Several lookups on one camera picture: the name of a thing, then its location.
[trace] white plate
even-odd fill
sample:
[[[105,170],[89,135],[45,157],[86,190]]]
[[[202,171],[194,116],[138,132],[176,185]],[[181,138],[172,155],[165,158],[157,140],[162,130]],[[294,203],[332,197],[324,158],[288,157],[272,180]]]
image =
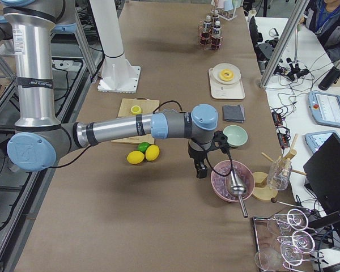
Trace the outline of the white plate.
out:
[[[230,81],[224,81],[221,80],[219,77],[219,73],[224,70],[224,69],[229,69],[231,71],[233,71],[234,73],[234,77],[232,80]],[[225,84],[225,85],[230,85],[230,84],[234,84],[236,82],[238,82],[240,80],[240,71],[238,69],[237,66],[230,64],[230,63],[220,63],[218,65],[215,65],[213,68],[213,76],[216,79],[216,81],[218,81],[221,84]]]

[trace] lemon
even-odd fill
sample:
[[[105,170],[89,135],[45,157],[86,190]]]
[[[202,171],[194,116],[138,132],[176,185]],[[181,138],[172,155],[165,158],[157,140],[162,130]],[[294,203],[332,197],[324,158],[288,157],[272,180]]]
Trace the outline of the lemon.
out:
[[[141,151],[136,150],[128,154],[127,161],[130,164],[139,164],[140,162],[143,161],[144,158],[145,158],[145,155]]]
[[[160,154],[160,148],[157,145],[153,144],[152,146],[149,146],[147,148],[145,157],[146,157],[146,160],[151,162],[153,160],[156,160],[159,154]]]

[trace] black bottle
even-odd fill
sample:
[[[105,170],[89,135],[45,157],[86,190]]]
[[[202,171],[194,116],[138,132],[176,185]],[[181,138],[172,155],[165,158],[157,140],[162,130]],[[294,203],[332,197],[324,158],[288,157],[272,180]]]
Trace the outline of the black bottle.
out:
[[[340,77],[340,59],[334,64],[334,67],[328,72],[324,79],[318,85],[318,88],[326,91],[333,83],[337,83]]]

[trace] wooden dowel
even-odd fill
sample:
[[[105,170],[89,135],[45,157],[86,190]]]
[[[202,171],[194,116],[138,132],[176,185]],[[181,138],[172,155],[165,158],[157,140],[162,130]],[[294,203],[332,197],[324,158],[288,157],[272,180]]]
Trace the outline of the wooden dowel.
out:
[[[298,136],[299,135],[296,133],[294,136],[294,140],[292,141],[292,144],[290,146],[290,149],[294,149]]]
[[[305,173],[305,172],[298,171],[298,170],[294,170],[294,169],[292,169],[292,171],[293,171],[294,173],[297,173],[297,174],[300,174],[300,175],[306,176],[306,173]]]
[[[269,155],[267,155],[266,153],[262,152],[261,154],[262,154],[263,157],[265,157],[265,158],[266,158],[267,160],[269,160],[270,162],[272,162],[272,163],[274,162],[274,160],[271,159],[271,157],[270,157]]]

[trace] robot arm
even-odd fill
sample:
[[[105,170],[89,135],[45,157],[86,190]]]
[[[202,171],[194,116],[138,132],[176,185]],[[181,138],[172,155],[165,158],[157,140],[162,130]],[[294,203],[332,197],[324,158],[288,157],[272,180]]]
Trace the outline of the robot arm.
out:
[[[197,177],[207,175],[204,159],[212,150],[229,154],[227,138],[214,133],[218,113],[210,105],[191,113],[166,110],[90,124],[61,124],[54,113],[50,32],[56,23],[70,25],[74,0],[1,0],[12,25],[16,54],[20,119],[7,151],[13,163],[27,171],[53,166],[66,154],[103,141],[151,133],[154,138],[187,138]]]
[[[157,139],[187,138],[188,151],[194,159],[197,177],[207,176],[204,159],[207,153],[221,149],[229,153],[227,137],[214,132],[218,112],[207,104],[196,106],[191,113],[165,110],[154,114],[138,114],[133,117],[93,122],[89,124],[61,124],[54,130],[16,133],[7,145],[13,163],[27,171],[40,171],[51,167],[66,154],[101,142],[135,135],[150,134]]]

